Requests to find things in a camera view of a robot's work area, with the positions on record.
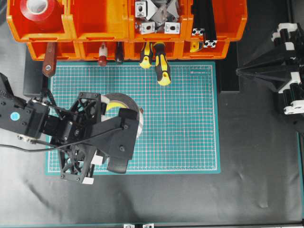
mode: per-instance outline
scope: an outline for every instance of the screwdriver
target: screwdriver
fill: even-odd
[[[153,58],[152,43],[146,42],[143,44],[141,50],[141,58],[139,65],[144,69],[150,68],[152,66],[152,58]]]
[[[163,42],[156,42],[155,48],[155,72],[157,75],[157,82],[161,86],[167,86],[171,83],[170,66],[168,64],[165,52],[165,44]]]
[[[118,65],[124,63],[124,50],[122,42],[116,43],[115,62]]]

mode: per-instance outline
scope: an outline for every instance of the red tape roll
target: red tape roll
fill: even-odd
[[[24,17],[35,22],[43,31],[62,28],[62,12],[57,0],[21,0],[20,10]]]

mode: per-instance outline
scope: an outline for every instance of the white plastic part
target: white plastic part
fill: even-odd
[[[154,228],[154,223],[144,224],[142,228]]]
[[[104,160],[103,156],[97,155],[97,151],[95,151],[95,154],[94,154],[94,157],[93,157],[93,159],[91,161],[91,164],[93,164],[93,165],[102,165],[103,164],[103,160]]]
[[[293,83],[297,83],[300,84],[301,83],[301,78],[300,78],[300,73],[299,72],[291,72],[290,73],[291,79],[288,83],[286,83],[280,90],[279,90],[279,94],[282,94],[284,92],[284,90],[286,89],[290,89],[290,84]]]
[[[110,99],[107,98],[106,96],[100,96],[101,102],[106,103],[107,105],[110,103]]]
[[[85,177],[84,180],[82,181],[83,184],[93,184],[94,183],[94,178],[91,177]]]
[[[165,23],[165,34],[179,34],[181,32],[181,24],[176,22]]]
[[[144,22],[139,25],[139,30],[142,35],[155,33],[155,22]]]
[[[291,103],[291,106],[287,106],[287,107],[284,108],[284,113],[286,115],[304,113],[304,100],[293,101]]]
[[[285,43],[286,46],[286,51],[294,51],[295,49],[295,45],[293,44],[293,42],[286,42]]]
[[[124,224],[123,228],[135,228],[134,224]]]
[[[279,32],[274,32],[271,37],[271,41],[274,42],[276,38],[281,38],[281,34]]]
[[[138,138],[143,131],[143,114],[140,110],[138,110],[138,113],[139,113],[139,124],[138,124],[136,138]]]
[[[151,0],[147,0],[147,16],[146,19],[150,20],[151,17],[156,13],[157,7],[154,5],[154,3]]]
[[[35,15],[44,13],[48,8],[47,0],[27,0],[28,10]]]
[[[111,119],[109,116],[101,115],[101,122]]]
[[[99,56],[108,57],[108,48],[106,47],[104,42],[101,44],[101,46],[99,48]]]
[[[147,16],[147,2],[136,1],[135,2],[135,17],[144,18]]]
[[[298,25],[292,23],[281,23],[279,24],[277,31],[280,32],[282,29],[287,29],[288,32],[295,32],[298,29]]]

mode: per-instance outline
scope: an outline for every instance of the robotic arm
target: robotic arm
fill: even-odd
[[[128,97],[133,103],[129,105],[132,109],[120,108],[118,116],[101,121],[110,103],[106,96],[79,93],[71,108],[66,110],[56,106],[50,91],[47,95],[50,101],[43,102],[41,98],[26,102],[14,96],[7,77],[0,73],[0,128],[19,134],[18,138],[26,142],[50,146],[41,150],[2,147],[26,152],[57,150],[60,177],[83,184],[93,184],[94,166],[107,159],[109,171],[126,173],[141,115],[131,98]],[[54,109],[57,116],[49,115],[50,109]],[[42,133],[51,136],[50,143],[38,140]]]

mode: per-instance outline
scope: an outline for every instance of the orange storage bin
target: orange storage bin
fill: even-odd
[[[130,59],[131,60],[139,60],[140,59],[140,52],[143,48],[144,42],[130,42]],[[167,59],[173,60],[177,59],[179,56],[180,45],[182,42],[164,42],[165,44],[165,51]],[[155,49],[153,49],[153,59],[155,59]]]
[[[190,52],[190,42],[182,42],[180,45],[179,57],[180,60],[190,59],[223,59],[226,58],[229,49],[230,41],[219,40],[215,48],[203,48],[198,52]]]
[[[127,0],[68,0],[67,20],[73,40],[127,41]]]
[[[91,41],[91,42],[78,42],[81,58],[83,60],[98,60],[99,58],[99,47],[103,41]],[[115,60],[116,42],[107,41],[105,42],[108,49],[108,60]],[[123,43],[124,59],[128,60],[129,57],[129,44],[128,42]]]
[[[212,0],[218,39],[239,41],[247,22],[247,0]],[[192,36],[193,0],[188,0],[188,25],[186,40],[203,40],[203,36]]]
[[[33,60],[44,60],[47,42],[27,43],[28,50]],[[58,42],[57,60],[79,60],[81,58],[76,42]]]
[[[13,37],[18,42],[41,42],[41,41],[71,41],[72,37],[65,18],[67,0],[59,0],[62,10],[60,30],[41,30],[39,26],[25,18],[20,11],[21,0],[8,0],[7,22]]]
[[[135,22],[141,20],[135,17],[135,0],[128,0],[128,15],[129,15],[129,39],[130,42],[143,42],[143,41],[183,41],[186,37],[187,21],[188,21],[188,3],[187,0],[179,0],[179,23],[180,34],[164,34],[164,33],[152,33],[152,34],[140,34],[135,29]]]

